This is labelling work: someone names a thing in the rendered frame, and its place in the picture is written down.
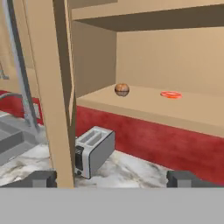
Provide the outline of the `white wall socket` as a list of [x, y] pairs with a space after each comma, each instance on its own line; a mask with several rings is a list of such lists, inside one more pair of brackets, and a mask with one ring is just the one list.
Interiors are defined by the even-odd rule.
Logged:
[[37, 103], [33, 103], [33, 107], [34, 107], [34, 111], [35, 111], [37, 119], [41, 119], [40, 112], [39, 112], [39, 105]]

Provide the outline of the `tan wooden cabinet door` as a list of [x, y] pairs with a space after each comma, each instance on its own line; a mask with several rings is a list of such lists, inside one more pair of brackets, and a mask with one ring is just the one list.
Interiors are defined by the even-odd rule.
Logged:
[[75, 81], [68, 0], [23, 0], [46, 136], [59, 188], [74, 187]]

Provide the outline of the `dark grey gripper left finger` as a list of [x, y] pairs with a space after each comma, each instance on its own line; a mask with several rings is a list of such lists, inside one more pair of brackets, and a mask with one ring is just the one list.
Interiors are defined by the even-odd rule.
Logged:
[[56, 183], [57, 172], [56, 171], [34, 171], [29, 176], [22, 180], [18, 180], [6, 185], [5, 187], [16, 188], [53, 188], [57, 186]]

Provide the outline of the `grey sink basin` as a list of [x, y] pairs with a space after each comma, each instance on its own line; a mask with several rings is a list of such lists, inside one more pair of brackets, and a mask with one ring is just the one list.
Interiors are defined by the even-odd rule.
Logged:
[[37, 133], [24, 118], [0, 111], [0, 166], [40, 144], [48, 144], [44, 126]]

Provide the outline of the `tan closed cabinet door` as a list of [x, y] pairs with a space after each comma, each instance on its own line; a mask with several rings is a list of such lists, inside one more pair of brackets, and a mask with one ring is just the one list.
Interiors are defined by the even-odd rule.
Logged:
[[[23, 50], [24, 63], [26, 66], [31, 96], [38, 98], [39, 91], [32, 59], [32, 49], [26, 21], [24, 0], [12, 1], [17, 19], [17, 28]], [[0, 78], [0, 90], [19, 93], [20, 86], [18, 85], [18, 76], [16, 73], [16, 67], [11, 50], [10, 37], [5, 22], [2, 0], [0, 0], [0, 61], [4, 73], [9, 76], [8, 80]]]

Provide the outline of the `grey curved tap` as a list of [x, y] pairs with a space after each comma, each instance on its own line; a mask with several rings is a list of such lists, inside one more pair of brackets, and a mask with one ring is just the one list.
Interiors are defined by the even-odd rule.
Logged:
[[7, 97], [17, 97], [17, 98], [23, 98], [23, 96], [21, 94], [16, 94], [16, 93], [4, 93], [0, 95], [0, 101], [4, 98]]

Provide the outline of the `tan open wooden cabinet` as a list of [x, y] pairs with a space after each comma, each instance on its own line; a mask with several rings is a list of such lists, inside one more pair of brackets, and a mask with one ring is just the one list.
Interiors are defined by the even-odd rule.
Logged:
[[[82, 107], [224, 137], [224, 0], [71, 0]], [[129, 94], [115, 93], [125, 83]]]

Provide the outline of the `silver two-slot toaster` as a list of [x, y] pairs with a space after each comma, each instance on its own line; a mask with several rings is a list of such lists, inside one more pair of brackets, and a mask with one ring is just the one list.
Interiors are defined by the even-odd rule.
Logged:
[[115, 132], [94, 126], [75, 140], [75, 173], [91, 179], [115, 150]]

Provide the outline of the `brown-orange round fruit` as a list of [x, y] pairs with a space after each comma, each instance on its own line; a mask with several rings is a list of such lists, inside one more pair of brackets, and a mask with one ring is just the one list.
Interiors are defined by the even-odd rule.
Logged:
[[118, 84], [115, 85], [115, 93], [118, 96], [125, 97], [129, 94], [129, 92], [130, 92], [130, 87], [127, 84], [118, 83]]

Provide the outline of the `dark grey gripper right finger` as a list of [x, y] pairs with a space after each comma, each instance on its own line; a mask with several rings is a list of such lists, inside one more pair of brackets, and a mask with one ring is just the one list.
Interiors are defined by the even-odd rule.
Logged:
[[197, 178], [189, 171], [168, 171], [166, 177], [168, 179], [167, 187], [221, 188], [220, 185]]

